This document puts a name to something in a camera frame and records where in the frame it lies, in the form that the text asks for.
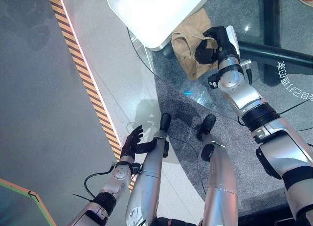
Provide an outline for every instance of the yellow and black hazard stripe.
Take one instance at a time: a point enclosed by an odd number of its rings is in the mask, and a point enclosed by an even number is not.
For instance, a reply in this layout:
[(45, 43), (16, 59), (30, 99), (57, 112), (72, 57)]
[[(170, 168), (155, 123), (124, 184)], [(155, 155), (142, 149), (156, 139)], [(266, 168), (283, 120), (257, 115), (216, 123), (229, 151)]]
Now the yellow and black hazard stripe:
[[(118, 136), (116, 135), (116, 131), (114, 129), (108, 110), (105, 106), (103, 98), (101, 97), (101, 94), (96, 85), (94, 77), (92, 76), (90, 68), (84, 57), (84, 53), (80, 48), (75, 31), (70, 22), (67, 11), (64, 7), (63, 0), (50, 0), (50, 2), (51, 2), (52, 9), (54, 11), (55, 17), (58, 21), (60, 30), (68, 46), (68, 50), (70, 51), (72, 55), (73, 61), (83, 81), (83, 84), (86, 88), (86, 91), (90, 98), (92, 106), (102, 125), (102, 129), (109, 141), (109, 144), (114, 153), (114, 156), (116, 157), (116, 160), (119, 161), (119, 157), (121, 155), (120, 141), (118, 139)], [(129, 189), (132, 190), (133, 186), (134, 186), (134, 179), (132, 179)]]

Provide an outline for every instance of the brown paper bag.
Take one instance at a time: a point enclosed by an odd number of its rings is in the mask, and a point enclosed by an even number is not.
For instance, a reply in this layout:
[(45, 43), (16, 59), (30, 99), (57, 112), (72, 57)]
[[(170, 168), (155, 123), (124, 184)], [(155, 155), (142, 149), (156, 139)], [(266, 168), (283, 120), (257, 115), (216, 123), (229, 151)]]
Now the brown paper bag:
[(199, 12), (183, 20), (172, 33), (174, 53), (191, 81), (217, 67), (217, 62), (199, 64), (195, 59), (196, 48), (202, 40), (208, 40), (206, 48), (217, 48), (217, 43), (213, 38), (204, 37), (202, 34), (210, 27), (212, 27), (211, 21), (202, 8)]

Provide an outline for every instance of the black strap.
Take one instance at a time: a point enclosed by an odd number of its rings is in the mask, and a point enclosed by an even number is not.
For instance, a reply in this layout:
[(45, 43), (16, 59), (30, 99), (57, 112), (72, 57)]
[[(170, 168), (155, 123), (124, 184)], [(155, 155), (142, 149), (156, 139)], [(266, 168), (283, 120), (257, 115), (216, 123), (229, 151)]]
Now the black strap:
[(313, 167), (300, 166), (287, 171), (285, 174), (283, 174), (282, 177), (285, 183), (285, 187), (288, 190), (293, 184), (297, 182), (313, 179)]
[(310, 226), (306, 213), (313, 209), (313, 204), (307, 205), (297, 213), (296, 226)]
[(101, 219), (96, 213), (94, 213), (91, 210), (86, 211), (85, 215), (87, 215), (89, 218), (91, 218), (93, 221), (95, 221), (100, 226), (105, 226), (108, 218), (104, 217), (104, 219)]
[(196, 225), (184, 222), (182, 220), (159, 217), (155, 219), (151, 226), (196, 226)]
[(115, 197), (108, 192), (99, 193), (93, 200), (93, 203), (97, 203), (103, 208), (105, 208), (107, 214), (110, 216), (113, 209), (116, 206), (116, 199)]

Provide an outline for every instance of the white tray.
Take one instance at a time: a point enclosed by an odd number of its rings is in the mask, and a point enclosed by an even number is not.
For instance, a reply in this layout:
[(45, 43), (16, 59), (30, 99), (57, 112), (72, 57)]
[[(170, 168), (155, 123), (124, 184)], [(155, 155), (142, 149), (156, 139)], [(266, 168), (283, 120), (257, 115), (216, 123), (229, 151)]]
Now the white tray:
[(160, 50), (179, 23), (206, 1), (108, 0), (108, 4), (145, 47)]

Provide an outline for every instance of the metal screw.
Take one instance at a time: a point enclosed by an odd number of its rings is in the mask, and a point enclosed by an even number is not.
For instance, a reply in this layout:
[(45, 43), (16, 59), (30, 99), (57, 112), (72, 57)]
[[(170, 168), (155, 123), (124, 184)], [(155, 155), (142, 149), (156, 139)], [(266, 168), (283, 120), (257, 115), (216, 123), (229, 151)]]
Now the metal screw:
[(242, 61), (242, 62), (240, 63), (241, 67), (242, 67), (242, 66), (245, 66), (245, 65), (247, 65), (247, 64), (251, 64), (251, 60)]
[(104, 211), (104, 209), (100, 212), (100, 214), (101, 214), (101, 216), (105, 216), (105, 211)]
[(264, 131), (263, 131), (262, 129), (258, 129), (258, 130), (256, 131), (256, 134), (257, 134), (257, 136), (258, 136), (259, 138), (262, 138), (262, 137), (265, 136), (265, 133), (264, 133)]

